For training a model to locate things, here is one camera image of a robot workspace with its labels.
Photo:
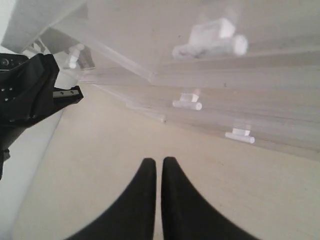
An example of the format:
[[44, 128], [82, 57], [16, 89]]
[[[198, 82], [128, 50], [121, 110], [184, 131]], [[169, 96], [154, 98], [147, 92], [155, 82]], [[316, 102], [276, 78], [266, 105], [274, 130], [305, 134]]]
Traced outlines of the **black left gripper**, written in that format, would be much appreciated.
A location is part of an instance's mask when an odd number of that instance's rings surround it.
[[0, 163], [10, 146], [28, 128], [83, 99], [78, 85], [57, 88], [59, 67], [52, 54], [36, 54], [0, 74]]

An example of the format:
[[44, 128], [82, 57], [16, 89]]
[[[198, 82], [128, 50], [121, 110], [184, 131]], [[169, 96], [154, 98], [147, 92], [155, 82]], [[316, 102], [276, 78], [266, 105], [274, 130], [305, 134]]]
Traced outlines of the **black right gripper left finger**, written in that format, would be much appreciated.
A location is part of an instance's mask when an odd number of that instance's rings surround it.
[[68, 239], [152, 240], [156, 192], [156, 162], [152, 158], [145, 158], [117, 200], [97, 219]]

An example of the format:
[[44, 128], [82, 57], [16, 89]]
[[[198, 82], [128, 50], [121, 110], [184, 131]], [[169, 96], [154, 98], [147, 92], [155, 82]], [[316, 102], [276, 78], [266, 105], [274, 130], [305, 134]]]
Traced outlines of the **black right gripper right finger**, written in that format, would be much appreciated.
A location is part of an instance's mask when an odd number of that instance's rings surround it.
[[161, 177], [165, 240], [251, 240], [253, 236], [212, 207], [192, 185], [175, 157], [166, 157]]

